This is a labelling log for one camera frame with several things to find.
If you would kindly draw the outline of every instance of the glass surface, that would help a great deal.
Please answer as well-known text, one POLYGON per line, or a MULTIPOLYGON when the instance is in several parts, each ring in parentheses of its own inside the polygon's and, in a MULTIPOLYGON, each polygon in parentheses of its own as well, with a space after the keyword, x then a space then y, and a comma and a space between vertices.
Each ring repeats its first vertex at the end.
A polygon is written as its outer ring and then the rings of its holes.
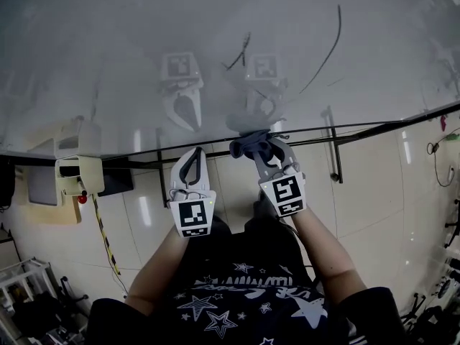
POLYGON ((53 155, 78 116, 116 155, 459 95, 460 0, 0 0, 0 17, 4 152, 53 155))

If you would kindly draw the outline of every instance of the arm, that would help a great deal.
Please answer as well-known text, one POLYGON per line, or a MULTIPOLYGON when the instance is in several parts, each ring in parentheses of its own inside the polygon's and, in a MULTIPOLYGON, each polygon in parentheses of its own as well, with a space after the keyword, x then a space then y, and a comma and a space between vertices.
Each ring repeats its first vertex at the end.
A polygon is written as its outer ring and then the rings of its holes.
POLYGON ((178 269, 187 245, 188 239, 181 238, 173 227, 137 274, 124 302, 146 316, 150 315, 178 269))
POLYGON ((332 303, 339 304, 350 295, 366 290, 345 248, 312 210, 307 208, 295 214, 293 221, 332 303))

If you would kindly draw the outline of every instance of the floor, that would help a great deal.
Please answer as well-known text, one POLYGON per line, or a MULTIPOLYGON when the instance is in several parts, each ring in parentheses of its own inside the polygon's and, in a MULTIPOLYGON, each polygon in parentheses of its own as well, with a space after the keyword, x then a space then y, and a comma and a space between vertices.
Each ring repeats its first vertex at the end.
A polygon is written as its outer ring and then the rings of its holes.
MULTIPOLYGON (((339 238, 368 286, 392 289, 403 309, 415 290, 428 292, 443 267, 446 251, 444 224, 454 216, 457 185, 442 188, 436 182, 428 142, 460 127, 458 114, 341 146, 344 183, 331 181, 328 144, 295 147, 306 176, 306 200, 329 230, 339 238)), ((321 137, 322 133, 293 134, 290 141, 321 137)), ((206 146, 220 151, 227 144, 206 146)), ((164 158, 185 150, 169 151, 164 158)), ((458 165, 460 142, 442 144, 437 153, 440 179, 449 165, 458 165)), ((170 168, 166 165, 168 182, 170 168)), ((217 157, 208 161, 211 187, 217 192, 216 213, 233 232, 251 217, 258 194, 258 174, 248 159, 217 157)), ((158 171, 134 170, 135 189, 99 198, 106 233, 129 287, 173 225, 163 208, 158 171)), ((90 300, 123 298, 107 260, 92 203, 80 207, 82 222, 51 226, 25 221, 13 205, 0 216, 10 228, 22 259, 35 256, 51 263, 56 277, 66 275, 74 291, 90 300)), ((308 257, 303 251, 305 263, 308 257)))

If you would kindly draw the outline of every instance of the black t-shirt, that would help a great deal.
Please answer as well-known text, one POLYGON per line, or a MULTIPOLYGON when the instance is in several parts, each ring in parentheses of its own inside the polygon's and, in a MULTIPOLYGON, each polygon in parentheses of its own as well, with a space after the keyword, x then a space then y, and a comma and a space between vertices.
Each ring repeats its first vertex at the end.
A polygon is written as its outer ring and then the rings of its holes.
POLYGON ((403 344, 390 290, 331 307, 311 287, 283 230, 191 239, 164 302, 146 317, 117 300, 94 302, 87 344, 403 344))

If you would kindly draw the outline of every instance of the gray cloth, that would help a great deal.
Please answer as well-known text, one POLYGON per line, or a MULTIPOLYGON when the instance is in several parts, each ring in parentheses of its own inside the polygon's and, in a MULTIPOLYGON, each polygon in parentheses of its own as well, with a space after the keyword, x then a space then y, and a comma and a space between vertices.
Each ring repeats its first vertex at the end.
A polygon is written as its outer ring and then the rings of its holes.
POLYGON ((230 143, 230 155, 233 158, 240 158, 245 155, 253 160, 252 154, 258 152, 263 160, 269 161, 273 157, 272 145, 268 142, 271 137, 269 130, 259 130, 235 139, 230 143))

